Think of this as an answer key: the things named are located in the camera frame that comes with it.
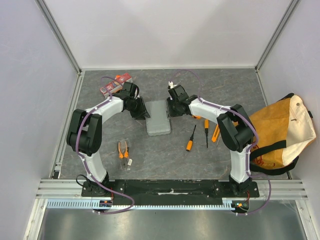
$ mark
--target gray work surface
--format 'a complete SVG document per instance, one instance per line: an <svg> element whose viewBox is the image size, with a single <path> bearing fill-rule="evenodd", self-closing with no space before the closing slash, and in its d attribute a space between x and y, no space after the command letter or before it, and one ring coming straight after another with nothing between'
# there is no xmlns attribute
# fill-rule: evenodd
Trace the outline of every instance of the gray work surface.
<svg viewBox="0 0 320 240"><path fill-rule="evenodd" d="M265 106L254 69L196 69L203 86L201 97L225 106L240 104L251 115ZM101 77L129 73L140 88L145 102L169 97L168 80L173 69L158 70L96 70L86 71L77 102L77 108L91 108L105 98L100 93ZM198 93L199 82L188 72L179 73L174 84L181 84L191 95ZM110 118L102 126L100 156L111 179L228 179L231 170L230 151L222 139L211 141L216 125L209 125L209 148L206 148L204 119L189 115L171 118L171 133L148 136L144 120L134 120L128 111ZM186 151L195 124L193 147ZM130 170L122 170L118 159L117 141L129 140ZM74 179L86 174L82 161L66 146L61 167L61 179ZM273 176L286 179L287 175Z"/></svg>
<svg viewBox="0 0 320 240"><path fill-rule="evenodd" d="M253 209L262 202L251 201ZM218 210L47 209L38 240L307 240L295 201L249 216Z"/></svg>

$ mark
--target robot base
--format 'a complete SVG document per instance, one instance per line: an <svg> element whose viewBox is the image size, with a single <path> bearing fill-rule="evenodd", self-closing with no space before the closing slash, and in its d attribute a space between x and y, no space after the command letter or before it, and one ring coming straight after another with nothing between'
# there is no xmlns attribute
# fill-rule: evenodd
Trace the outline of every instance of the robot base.
<svg viewBox="0 0 320 240"><path fill-rule="evenodd" d="M239 195L247 192L247 190L249 190L248 188L252 185L252 178L249 177L244 182L238 183L237 181L235 181L231 177L231 175L229 175L229 184L230 184L230 189L233 192L233 194L235 196L239 196Z"/></svg>
<svg viewBox="0 0 320 240"><path fill-rule="evenodd" d="M116 179L103 183L107 188L131 196L137 206L165 205L221 205L222 198L247 198L260 196L258 185L250 181L247 188L237 193L233 192L232 183L219 180L137 180ZM94 183L84 182L82 197L111 197ZM130 205L125 197L114 195L113 205Z"/></svg>

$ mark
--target orange tool bag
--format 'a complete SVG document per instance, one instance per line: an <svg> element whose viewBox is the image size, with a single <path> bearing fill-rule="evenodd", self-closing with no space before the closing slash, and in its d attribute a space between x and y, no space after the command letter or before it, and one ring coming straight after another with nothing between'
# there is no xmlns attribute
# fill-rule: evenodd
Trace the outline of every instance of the orange tool bag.
<svg viewBox="0 0 320 240"><path fill-rule="evenodd" d="M316 139L312 114L294 93L257 111L250 120L259 136L250 153L253 172L281 175L292 170L299 154Z"/></svg>

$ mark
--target orange screwdriver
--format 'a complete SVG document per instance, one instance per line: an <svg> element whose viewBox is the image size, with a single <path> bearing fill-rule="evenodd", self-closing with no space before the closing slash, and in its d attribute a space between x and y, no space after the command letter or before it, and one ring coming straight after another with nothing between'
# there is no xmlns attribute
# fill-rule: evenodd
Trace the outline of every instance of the orange screwdriver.
<svg viewBox="0 0 320 240"><path fill-rule="evenodd" d="M191 148L192 148L192 144L194 143L194 134L195 134L195 130L196 130L196 126L194 125L194 129L193 129L193 133L190 137L190 140L188 141L188 144L186 145L186 149L188 152L190 152Z"/></svg>
<svg viewBox="0 0 320 240"><path fill-rule="evenodd" d="M209 120L204 120L204 131L206 136L206 148L208 148L208 133L209 133Z"/></svg>
<svg viewBox="0 0 320 240"><path fill-rule="evenodd" d="M212 142L216 142L217 141L217 139L218 139L218 136L219 136L219 133L220 133L220 130L219 130L219 125L217 124L216 126L215 126L215 129L214 129L214 132L213 132L213 135L212 135Z"/></svg>

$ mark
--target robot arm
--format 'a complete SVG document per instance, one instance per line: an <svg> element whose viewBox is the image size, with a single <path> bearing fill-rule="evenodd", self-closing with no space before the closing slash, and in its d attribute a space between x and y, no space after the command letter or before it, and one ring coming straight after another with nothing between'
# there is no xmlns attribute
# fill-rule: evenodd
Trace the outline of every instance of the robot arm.
<svg viewBox="0 0 320 240"><path fill-rule="evenodd" d="M233 185L234 192L241 192L245 189L251 178L246 170L246 150L253 142L253 132L237 116L228 112L228 109L236 111L250 121L248 115L240 105L233 107L213 104L203 104L197 96L188 96L181 85L176 85L169 89L171 97L167 99L169 117L178 117L184 114L201 116L219 125L220 133L224 144L230 149L231 155L231 174L229 180ZM139 88L133 83L125 82L123 89L104 102L93 107L97 110L87 119L85 126L87 130L82 130L79 140L79 151L84 155L85 161L90 172L101 183L108 181L109 176L102 165L99 148L102 142L102 124L113 115L130 111L134 119L149 118L143 98L136 96L139 94ZM76 151L76 140L80 124L85 115L93 108L87 110L76 109L73 112L68 134L67 144Z"/></svg>
<svg viewBox="0 0 320 240"><path fill-rule="evenodd" d="M113 115L121 113L124 110L130 111L131 116L137 120L150 118L150 115L143 98L139 97L138 86L125 82L122 90L119 93L113 94L112 98L109 97L98 105L86 110L74 110L66 138L66 143L72 147L74 152L76 152L76 141L80 125L85 115L92 109L96 109L96 111L85 122L84 126L87 127L87 130L81 131L79 152L84 155L84 159L92 175L102 183L109 179L99 153L102 143L102 124ZM87 177L93 181L89 173L87 173Z"/></svg>
<svg viewBox="0 0 320 240"><path fill-rule="evenodd" d="M228 111L232 110L241 114L251 123L243 107L239 104L233 107L222 106L207 101L207 104L204 104L196 95L188 96L181 85L171 86L168 92L171 96L167 98L170 117L182 116L183 114L194 115L219 125L223 143L230 150L231 173L229 181L232 190L235 193L243 191L251 181L248 175L250 174L249 166L246 168L246 154L248 154L247 149L253 143L254 134L245 122Z"/></svg>

